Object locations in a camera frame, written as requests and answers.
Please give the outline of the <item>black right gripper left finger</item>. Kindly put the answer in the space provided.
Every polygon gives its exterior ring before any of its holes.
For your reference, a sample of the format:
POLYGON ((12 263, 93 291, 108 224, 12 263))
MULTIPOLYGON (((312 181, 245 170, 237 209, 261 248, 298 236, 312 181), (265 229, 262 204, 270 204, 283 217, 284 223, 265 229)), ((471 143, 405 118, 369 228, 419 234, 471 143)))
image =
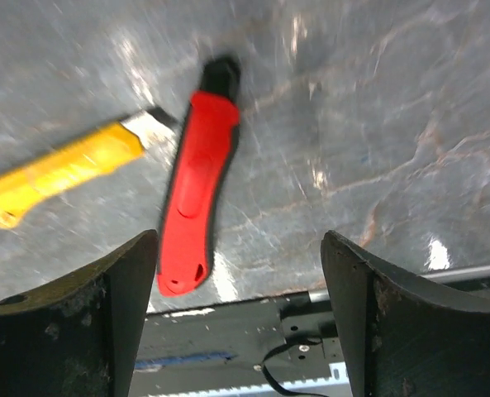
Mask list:
POLYGON ((157 232, 0 301, 0 396, 126 396, 155 276, 157 232))

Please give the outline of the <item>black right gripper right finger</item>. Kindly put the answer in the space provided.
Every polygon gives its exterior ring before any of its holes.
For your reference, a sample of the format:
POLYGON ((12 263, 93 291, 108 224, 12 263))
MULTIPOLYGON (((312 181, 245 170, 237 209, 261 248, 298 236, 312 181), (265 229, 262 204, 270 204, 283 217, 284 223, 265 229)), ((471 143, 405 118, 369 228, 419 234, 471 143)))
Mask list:
POLYGON ((417 275, 337 232, 321 242, 355 396, 490 396, 490 265, 417 275))

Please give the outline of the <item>yellow box cutter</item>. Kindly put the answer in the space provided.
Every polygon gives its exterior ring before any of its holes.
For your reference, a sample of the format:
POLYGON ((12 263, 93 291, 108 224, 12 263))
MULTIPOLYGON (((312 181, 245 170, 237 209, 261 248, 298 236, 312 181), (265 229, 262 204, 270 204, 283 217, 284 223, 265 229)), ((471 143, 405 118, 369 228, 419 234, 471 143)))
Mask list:
POLYGON ((17 227, 36 205, 141 158, 177 126, 178 120, 163 108, 149 108, 1 173, 0 229, 17 227))

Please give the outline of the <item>red box cutter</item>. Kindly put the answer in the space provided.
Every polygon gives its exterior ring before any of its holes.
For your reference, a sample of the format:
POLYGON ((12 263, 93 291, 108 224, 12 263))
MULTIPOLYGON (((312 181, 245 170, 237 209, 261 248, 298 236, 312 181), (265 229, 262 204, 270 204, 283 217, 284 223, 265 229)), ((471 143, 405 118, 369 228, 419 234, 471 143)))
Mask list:
POLYGON ((239 139, 240 65, 209 60, 189 99, 159 225, 156 284, 165 297, 189 294, 210 275, 219 190, 239 139))

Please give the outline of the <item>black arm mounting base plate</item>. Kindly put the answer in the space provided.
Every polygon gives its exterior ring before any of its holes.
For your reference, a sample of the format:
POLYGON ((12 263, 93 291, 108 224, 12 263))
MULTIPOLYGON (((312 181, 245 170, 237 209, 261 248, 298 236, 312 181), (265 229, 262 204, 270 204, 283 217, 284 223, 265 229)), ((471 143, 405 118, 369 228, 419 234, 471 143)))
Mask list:
POLYGON ((218 304, 145 319, 131 396, 328 377, 344 362, 325 290, 218 304))

